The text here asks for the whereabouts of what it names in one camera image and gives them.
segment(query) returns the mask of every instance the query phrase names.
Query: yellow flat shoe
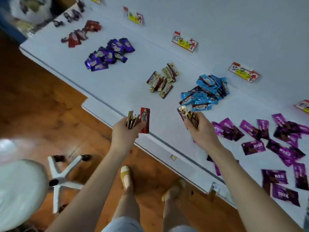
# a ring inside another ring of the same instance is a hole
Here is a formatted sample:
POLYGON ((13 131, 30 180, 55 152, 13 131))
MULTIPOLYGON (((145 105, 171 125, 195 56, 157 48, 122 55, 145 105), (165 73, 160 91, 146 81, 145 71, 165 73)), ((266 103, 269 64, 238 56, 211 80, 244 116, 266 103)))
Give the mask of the yellow flat shoe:
POLYGON ((120 170, 120 177, 121 177, 121 181, 122 181, 122 184, 123 184, 123 188, 126 190, 125 184, 123 182, 123 179, 125 178, 125 175, 129 175, 130 178, 132 177, 129 166, 123 166, 121 168, 121 170, 120 170))
POLYGON ((171 187, 164 193, 164 195, 162 196, 162 202, 165 202, 165 197, 168 194, 168 191, 172 188, 177 186, 179 188, 179 192, 186 187, 186 181, 182 178, 179 178, 177 181, 175 181, 171 187))

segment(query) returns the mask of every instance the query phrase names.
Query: white wall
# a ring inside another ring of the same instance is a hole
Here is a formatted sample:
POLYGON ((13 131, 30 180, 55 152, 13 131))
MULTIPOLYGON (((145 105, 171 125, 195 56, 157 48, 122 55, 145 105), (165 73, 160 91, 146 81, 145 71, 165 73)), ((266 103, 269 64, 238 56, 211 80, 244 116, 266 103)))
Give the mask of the white wall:
POLYGON ((264 104, 308 120, 292 106, 309 99, 309 0, 102 0, 101 6, 84 1, 206 74, 226 76, 264 104), (123 6, 143 14, 145 25, 125 19, 123 6), (171 42, 174 31, 199 42, 194 53, 171 42), (228 72, 234 61, 261 77, 250 84, 228 72))

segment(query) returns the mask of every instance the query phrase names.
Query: pile of blue candy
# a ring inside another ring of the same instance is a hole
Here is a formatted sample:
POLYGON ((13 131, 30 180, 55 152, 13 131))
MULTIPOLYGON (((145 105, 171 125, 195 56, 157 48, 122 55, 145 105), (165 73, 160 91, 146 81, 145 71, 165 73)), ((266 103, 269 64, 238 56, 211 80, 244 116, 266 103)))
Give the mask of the pile of blue candy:
POLYGON ((210 110, 212 104, 218 104, 219 100, 230 94, 227 88, 226 78, 214 75, 201 75, 196 81, 197 86, 181 93, 180 105, 192 104, 193 111, 210 110))
POLYGON ((117 60, 125 63, 128 58, 123 55, 133 51, 135 50, 127 38, 111 39, 106 48, 101 46, 97 51, 90 54, 85 65, 91 71, 108 69, 108 65, 114 64, 117 60))

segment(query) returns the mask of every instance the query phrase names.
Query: light blue shorts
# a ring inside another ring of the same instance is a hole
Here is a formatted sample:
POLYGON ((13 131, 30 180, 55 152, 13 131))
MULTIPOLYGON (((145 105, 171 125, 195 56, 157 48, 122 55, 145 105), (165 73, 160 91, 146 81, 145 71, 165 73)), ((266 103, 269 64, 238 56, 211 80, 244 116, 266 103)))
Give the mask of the light blue shorts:
MULTIPOLYGON (((120 217, 112 220, 102 232, 144 232, 140 223, 130 217, 120 217)), ((169 232, 197 232, 191 226, 176 226, 169 232)))

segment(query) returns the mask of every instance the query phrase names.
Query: wooden floor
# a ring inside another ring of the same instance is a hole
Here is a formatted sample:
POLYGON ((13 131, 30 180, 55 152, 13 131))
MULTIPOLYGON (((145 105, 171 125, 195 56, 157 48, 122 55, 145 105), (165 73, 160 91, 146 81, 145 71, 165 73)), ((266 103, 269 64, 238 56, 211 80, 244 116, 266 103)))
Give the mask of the wooden floor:
MULTIPOLYGON (((111 129, 81 108, 85 96, 23 56, 17 45, 1 37, 0 51, 0 164, 27 158, 44 164, 49 172, 47 156, 65 155, 72 161, 80 154, 91 154, 93 159, 70 176, 85 183, 110 148, 111 129)), ((161 231, 161 196, 178 176, 137 147, 124 164, 133 172, 142 226, 146 232, 161 231)), ((110 222, 122 193, 118 172, 96 231, 110 222)), ((66 190, 61 203, 69 203, 75 194, 66 190)), ((233 207, 191 185, 179 205, 198 231, 245 231, 233 207)), ((54 216, 51 192, 31 221, 46 228, 54 216)))

